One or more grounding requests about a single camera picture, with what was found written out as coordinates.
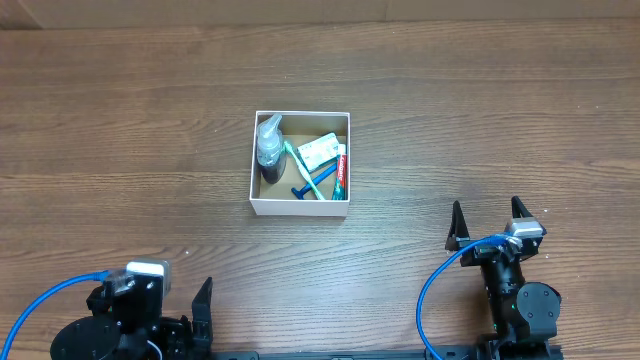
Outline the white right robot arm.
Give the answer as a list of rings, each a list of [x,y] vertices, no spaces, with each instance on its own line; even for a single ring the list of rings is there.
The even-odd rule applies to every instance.
[[[476,245],[461,255],[463,267],[478,266],[484,280],[494,331],[474,345],[454,346],[447,359],[561,359],[549,340],[557,335],[562,298],[553,287],[525,280],[521,263],[538,254],[546,229],[521,200],[511,199],[512,219],[499,245]]]

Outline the clear pump bottle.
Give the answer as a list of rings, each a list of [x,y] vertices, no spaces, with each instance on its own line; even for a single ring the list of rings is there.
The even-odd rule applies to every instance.
[[[282,115],[276,113],[257,127],[256,158],[268,184],[276,184],[286,167],[284,138],[279,129],[281,120]]]

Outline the blue disposable razor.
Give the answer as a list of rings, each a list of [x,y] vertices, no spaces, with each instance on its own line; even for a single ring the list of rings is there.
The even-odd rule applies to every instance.
[[[337,170],[337,164],[333,163],[332,165],[324,169],[319,175],[313,178],[313,184],[319,185],[321,182],[327,179],[330,175],[332,175],[336,170]],[[304,196],[311,190],[312,190],[312,187],[309,184],[304,185],[301,189],[296,189],[295,187],[291,188],[291,192],[299,200],[303,200]]]

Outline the teal toothpaste tube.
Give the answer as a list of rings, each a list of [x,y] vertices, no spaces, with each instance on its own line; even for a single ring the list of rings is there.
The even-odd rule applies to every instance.
[[[339,144],[336,160],[336,179],[332,194],[333,200],[341,201],[345,199],[347,158],[347,146],[345,144]]]

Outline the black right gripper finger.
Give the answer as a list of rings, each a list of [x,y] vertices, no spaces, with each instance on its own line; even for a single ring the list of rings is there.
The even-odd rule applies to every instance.
[[[526,208],[518,196],[511,198],[511,210],[513,218],[529,218],[532,217],[531,212]]]
[[[445,242],[448,251],[459,251],[471,243],[461,205],[455,201],[452,206],[452,218],[449,233]]]

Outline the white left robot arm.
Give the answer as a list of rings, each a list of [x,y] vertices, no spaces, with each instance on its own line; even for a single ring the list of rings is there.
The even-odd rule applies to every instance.
[[[162,315],[163,278],[109,276],[87,298],[91,315],[72,322],[54,338],[53,359],[208,359],[213,340],[207,278],[194,297],[192,316]]]

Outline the green white soap box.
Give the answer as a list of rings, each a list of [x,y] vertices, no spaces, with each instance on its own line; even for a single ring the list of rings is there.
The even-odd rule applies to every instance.
[[[309,172],[314,172],[338,155],[339,141],[335,133],[328,133],[297,147],[301,162]]]

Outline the green toothbrush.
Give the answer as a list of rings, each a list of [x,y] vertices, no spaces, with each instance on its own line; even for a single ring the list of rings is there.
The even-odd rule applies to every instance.
[[[307,185],[309,186],[309,188],[314,192],[316,198],[318,200],[324,200],[325,197],[320,192],[320,190],[317,188],[316,184],[314,183],[313,178],[311,177],[309,171],[303,165],[302,161],[299,159],[299,157],[296,154],[296,151],[294,150],[294,147],[292,146],[292,144],[289,141],[285,140],[284,141],[284,145],[283,145],[283,149],[294,159],[301,176],[307,182]]]

